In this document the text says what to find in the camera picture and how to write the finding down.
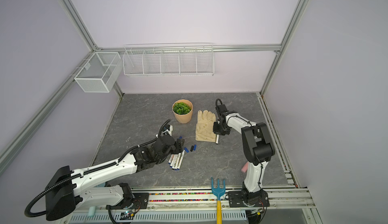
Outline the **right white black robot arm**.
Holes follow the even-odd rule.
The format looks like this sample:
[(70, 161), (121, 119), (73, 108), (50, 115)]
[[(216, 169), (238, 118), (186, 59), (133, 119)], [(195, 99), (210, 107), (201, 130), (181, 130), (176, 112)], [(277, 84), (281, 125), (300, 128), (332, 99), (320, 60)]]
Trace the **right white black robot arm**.
[(265, 168), (275, 155), (275, 147), (267, 125), (252, 122), (235, 111), (229, 111), (220, 99), (215, 104), (218, 120), (213, 124), (213, 133), (225, 136), (232, 129), (240, 133), (244, 155), (249, 163), (239, 199), (246, 206), (260, 204), (268, 207), (268, 194), (262, 182)]

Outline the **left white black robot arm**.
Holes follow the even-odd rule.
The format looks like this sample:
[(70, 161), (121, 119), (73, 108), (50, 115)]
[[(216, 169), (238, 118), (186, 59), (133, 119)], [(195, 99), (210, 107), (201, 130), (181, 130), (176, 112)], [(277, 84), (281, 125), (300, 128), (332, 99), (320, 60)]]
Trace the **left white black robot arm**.
[(88, 167), (71, 170), (69, 166), (57, 170), (44, 191), (27, 205), (28, 218), (46, 216), (48, 221), (66, 217), (81, 207), (104, 205), (107, 209), (124, 209), (133, 206), (135, 196), (128, 184), (105, 187), (103, 195), (93, 196), (93, 188), (124, 175), (163, 163), (170, 155), (183, 151), (185, 141), (169, 134), (128, 149), (121, 157)]

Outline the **beige work glove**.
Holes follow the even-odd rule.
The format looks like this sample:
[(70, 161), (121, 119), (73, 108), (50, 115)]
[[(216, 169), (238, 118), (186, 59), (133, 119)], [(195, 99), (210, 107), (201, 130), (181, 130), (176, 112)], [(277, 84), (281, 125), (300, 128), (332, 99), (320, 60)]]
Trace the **beige work glove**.
[(213, 133), (213, 125), (216, 115), (211, 111), (198, 111), (196, 124), (196, 141), (216, 142), (216, 135)]

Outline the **beige plant pot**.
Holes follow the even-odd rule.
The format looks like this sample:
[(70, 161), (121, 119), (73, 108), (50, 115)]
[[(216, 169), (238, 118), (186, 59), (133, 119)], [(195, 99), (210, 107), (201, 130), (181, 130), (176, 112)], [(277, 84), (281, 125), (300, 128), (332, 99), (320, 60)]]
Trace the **beige plant pot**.
[(187, 104), (192, 108), (191, 112), (188, 113), (188, 114), (186, 114), (186, 115), (178, 115), (178, 114), (175, 114), (174, 111), (173, 111), (173, 113), (174, 113), (174, 115), (175, 115), (175, 118), (176, 118), (176, 120), (177, 120), (179, 123), (181, 123), (181, 124), (189, 123), (189, 122), (191, 121), (192, 115), (193, 115), (193, 104), (191, 103), (191, 101), (185, 100), (185, 99), (178, 100), (178, 101), (176, 101), (175, 103), (177, 103), (177, 102), (185, 102), (185, 103), (187, 103)]

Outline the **green artificial plant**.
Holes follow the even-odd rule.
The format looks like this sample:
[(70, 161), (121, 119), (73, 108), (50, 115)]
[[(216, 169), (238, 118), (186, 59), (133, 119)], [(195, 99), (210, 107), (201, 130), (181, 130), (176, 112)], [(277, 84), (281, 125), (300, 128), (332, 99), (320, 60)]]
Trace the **green artificial plant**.
[(186, 115), (191, 112), (192, 108), (185, 102), (177, 102), (173, 105), (173, 111), (178, 115)]

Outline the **pink chalk block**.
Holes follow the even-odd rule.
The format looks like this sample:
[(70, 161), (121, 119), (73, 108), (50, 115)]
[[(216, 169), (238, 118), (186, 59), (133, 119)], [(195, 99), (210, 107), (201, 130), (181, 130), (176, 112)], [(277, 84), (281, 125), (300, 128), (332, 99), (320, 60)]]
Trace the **pink chalk block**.
[(241, 169), (241, 172), (246, 173), (248, 170), (249, 163), (247, 162)]

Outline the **small white mesh basket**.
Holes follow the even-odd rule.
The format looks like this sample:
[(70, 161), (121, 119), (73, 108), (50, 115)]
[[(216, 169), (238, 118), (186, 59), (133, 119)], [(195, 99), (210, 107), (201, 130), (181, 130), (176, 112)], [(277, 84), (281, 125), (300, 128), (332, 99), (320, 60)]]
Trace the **small white mesh basket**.
[(118, 52), (95, 52), (75, 76), (86, 93), (109, 93), (123, 69)]

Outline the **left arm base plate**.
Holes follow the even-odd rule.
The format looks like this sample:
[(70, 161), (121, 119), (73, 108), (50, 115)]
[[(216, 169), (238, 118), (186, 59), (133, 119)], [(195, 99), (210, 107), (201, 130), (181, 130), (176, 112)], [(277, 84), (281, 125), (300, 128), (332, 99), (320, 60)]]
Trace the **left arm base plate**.
[(117, 205), (110, 206), (112, 210), (116, 209), (146, 209), (149, 202), (149, 193), (134, 193), (133, 197), (125, 197)]

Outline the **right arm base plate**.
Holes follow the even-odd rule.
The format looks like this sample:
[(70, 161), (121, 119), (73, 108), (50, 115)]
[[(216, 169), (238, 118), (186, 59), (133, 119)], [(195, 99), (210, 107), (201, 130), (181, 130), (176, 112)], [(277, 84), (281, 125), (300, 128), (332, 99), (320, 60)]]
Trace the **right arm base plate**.
[(268, 193), (264, 190), (250, 193), (245, 191), (229, 191), (225, 195), (230, 207), (269, 207)]

